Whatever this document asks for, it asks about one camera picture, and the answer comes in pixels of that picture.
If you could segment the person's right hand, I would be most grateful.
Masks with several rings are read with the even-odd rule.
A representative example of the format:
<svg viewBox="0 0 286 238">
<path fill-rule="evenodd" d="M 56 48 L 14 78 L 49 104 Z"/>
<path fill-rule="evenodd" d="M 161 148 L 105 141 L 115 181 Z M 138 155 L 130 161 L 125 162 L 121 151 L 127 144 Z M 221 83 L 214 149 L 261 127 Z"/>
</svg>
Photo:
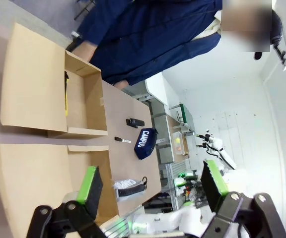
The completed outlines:
<svg viewBox="0 0 286 238">
<path fill-rule="evenodd" d="M 97 45 L 84 41 L 72 51 L 72 54 L 81 58 L 83 61 L 89 62 L 92 59 L 96 49 Z"/>
</svg>

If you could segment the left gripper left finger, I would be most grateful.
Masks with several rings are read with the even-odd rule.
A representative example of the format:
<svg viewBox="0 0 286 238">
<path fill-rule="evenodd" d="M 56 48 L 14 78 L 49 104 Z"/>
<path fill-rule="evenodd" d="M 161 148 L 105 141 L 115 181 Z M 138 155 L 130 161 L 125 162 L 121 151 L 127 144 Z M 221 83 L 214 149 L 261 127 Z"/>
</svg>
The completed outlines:
<svg viewBox="0 0 286 238">
<path fill-rule="evenodd" d="M 77 232 L 81 238 L 104 237 L 104 233 L 95 223 L 102 188 L 99 168 L 88 167 L 76 198 L 64 199 L 56 209 L 48 205 L 35 208 L 32 216 L 32 236 L 65 238 L 68 233 Z"/>
</svg>

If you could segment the person's left hand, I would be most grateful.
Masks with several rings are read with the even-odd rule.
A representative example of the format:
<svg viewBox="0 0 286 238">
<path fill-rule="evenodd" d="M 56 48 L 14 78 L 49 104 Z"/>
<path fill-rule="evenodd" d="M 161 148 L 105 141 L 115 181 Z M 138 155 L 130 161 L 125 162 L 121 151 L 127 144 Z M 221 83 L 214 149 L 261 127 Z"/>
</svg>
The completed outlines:
<svg viewBox="0 0 286 238">
<path fill-rule="evenodd" d="M 127 80 L 121 80 L 119 82 L 114 83 L 113 86 L 116 87 L 119 90 L 123 90 L 123 89 L 125 89 L 126 87 L 129 86 L 129 83 L 128 83 Z"/>
</svg>

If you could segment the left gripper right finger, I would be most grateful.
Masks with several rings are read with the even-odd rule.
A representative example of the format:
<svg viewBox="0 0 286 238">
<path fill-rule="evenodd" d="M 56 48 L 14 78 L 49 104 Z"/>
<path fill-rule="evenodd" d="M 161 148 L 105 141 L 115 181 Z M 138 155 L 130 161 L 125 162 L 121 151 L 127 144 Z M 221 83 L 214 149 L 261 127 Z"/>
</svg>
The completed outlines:
<svg viewBox="0 0 286 238">
<path fill-rule="evenodd" d="M 230 226 L 238 223 L 251 238 L 286 238 L 286 230 L 267 193 L 249 198 L 229 191 L 215 162 L 204 161 L 201 182 L 209 207 L 215 213 L 203 238 L 226 238 Z"/>
</svg>

